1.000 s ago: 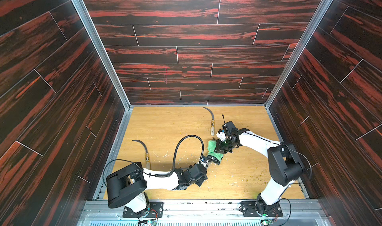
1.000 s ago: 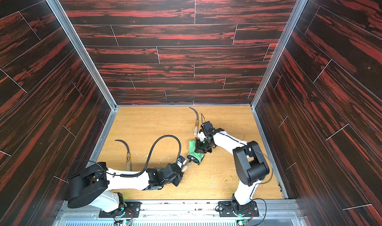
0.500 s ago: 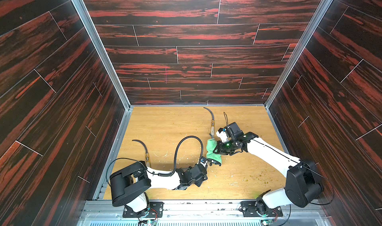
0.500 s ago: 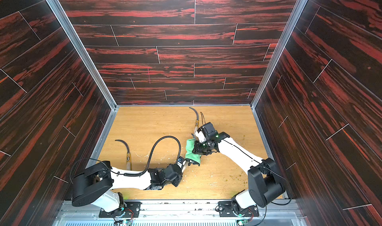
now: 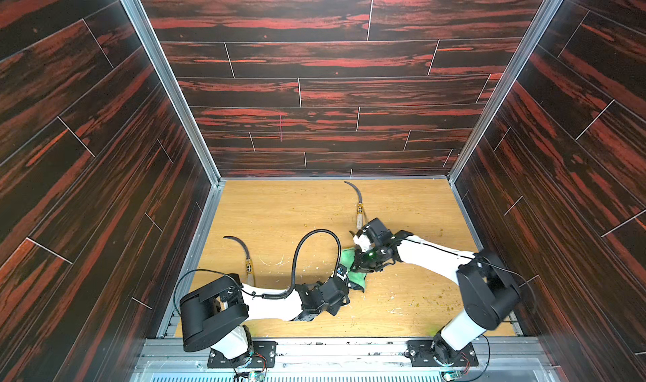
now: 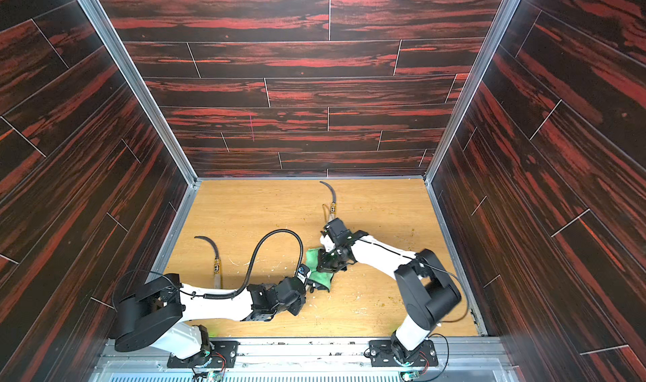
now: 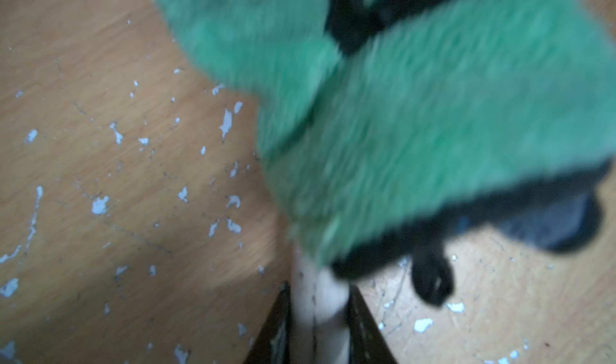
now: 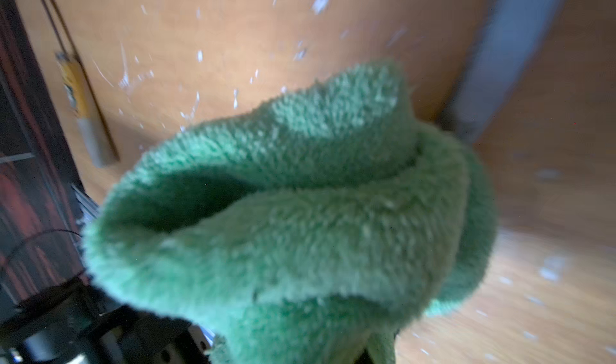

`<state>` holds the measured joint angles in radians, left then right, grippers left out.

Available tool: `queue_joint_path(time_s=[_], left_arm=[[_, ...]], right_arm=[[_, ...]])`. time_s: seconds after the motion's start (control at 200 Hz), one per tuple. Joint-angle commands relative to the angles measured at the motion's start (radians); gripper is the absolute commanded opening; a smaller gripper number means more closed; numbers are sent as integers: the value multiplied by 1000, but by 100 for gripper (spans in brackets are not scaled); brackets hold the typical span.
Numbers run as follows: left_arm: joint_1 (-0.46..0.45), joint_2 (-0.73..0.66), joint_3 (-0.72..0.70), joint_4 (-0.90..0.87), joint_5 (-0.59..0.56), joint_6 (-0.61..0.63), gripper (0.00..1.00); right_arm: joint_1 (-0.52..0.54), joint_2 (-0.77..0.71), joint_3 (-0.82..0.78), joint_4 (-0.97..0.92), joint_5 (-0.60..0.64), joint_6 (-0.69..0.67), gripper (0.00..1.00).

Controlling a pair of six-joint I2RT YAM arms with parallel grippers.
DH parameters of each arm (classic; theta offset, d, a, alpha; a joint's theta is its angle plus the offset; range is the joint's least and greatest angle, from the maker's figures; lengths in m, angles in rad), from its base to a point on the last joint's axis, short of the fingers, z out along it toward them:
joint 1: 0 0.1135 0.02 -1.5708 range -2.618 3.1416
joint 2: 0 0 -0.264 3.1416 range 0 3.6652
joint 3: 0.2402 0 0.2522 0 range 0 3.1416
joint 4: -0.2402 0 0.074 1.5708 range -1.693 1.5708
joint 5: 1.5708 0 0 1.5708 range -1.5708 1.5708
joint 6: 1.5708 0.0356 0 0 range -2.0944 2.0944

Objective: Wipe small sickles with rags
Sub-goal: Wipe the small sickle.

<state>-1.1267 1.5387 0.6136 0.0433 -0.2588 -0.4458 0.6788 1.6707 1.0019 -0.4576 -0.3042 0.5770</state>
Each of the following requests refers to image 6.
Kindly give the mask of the green microfibre rag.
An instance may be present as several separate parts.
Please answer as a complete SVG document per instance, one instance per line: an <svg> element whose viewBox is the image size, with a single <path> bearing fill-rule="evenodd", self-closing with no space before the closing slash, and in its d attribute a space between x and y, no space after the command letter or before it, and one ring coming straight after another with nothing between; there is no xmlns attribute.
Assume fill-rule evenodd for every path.
<svg viewBox="0 0 646 382"><path fill-rule="evenodd" d="M307 285L310 288L310 292L313 293L315 290L324 290L326 292L331 291L331 281L334 277L334 274L321 272L317 269L319 264L319 249L309 249L306 252L306 266L311 270L309 279L307 280Z"/></svg>

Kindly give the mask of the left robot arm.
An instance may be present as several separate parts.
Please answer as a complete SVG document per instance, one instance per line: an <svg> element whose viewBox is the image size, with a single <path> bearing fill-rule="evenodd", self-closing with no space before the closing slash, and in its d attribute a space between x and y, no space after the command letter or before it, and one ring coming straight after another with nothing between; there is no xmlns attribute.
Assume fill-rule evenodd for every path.
<svg viewBox="0 0 646 382"><path fill-rule="evenodd" d="M117 303L109 338L120 353L153 347L179 360L202 360L212 351L208 330L191 321L271 321L283 311L296 316L306 302L309 276L302 265L296 276L278 284L226 290L193 287L182 284L177 274L163 275Z"/></svg>

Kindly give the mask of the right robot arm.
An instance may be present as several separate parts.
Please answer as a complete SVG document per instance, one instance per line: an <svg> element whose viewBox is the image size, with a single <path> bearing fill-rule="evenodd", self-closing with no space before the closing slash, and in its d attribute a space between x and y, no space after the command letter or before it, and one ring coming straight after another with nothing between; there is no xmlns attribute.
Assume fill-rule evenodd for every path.
<svg viewBox="0 0 646 382"><path fill-rule="evenodd" d="M426 354L427 337L461 301L458 286L436 254L428 249L410 252L380 242L364 231L351 232L336 218L321 232L316 270L335 274L349 265L366 264L397 283L406 318L390 338L387 352L402 365Z"/></svg>

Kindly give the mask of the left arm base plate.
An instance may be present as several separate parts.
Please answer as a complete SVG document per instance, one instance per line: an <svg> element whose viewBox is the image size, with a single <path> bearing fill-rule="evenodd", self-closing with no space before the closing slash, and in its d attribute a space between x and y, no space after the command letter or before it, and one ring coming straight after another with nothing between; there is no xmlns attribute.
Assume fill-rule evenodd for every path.
<svg viewBox="0 0 646 382"><path fill-rule="evenodd" d="M210 340L210 346L186 359L172 354L167 363L169 369L231 369L235 366L240 343L236 340Z"/></svg>

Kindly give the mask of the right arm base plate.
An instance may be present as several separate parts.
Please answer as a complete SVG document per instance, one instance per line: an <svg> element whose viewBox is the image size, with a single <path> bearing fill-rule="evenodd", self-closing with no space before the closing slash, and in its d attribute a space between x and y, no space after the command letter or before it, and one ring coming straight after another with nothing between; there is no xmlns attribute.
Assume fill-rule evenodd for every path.
<svg viewBox="0 0 646 382"><path fill-rule="evenodd" d="M391 339L376 339L368 342L363 355L373 367L437 367L435 346L430 340L423 340L412 350Z"/></svg>

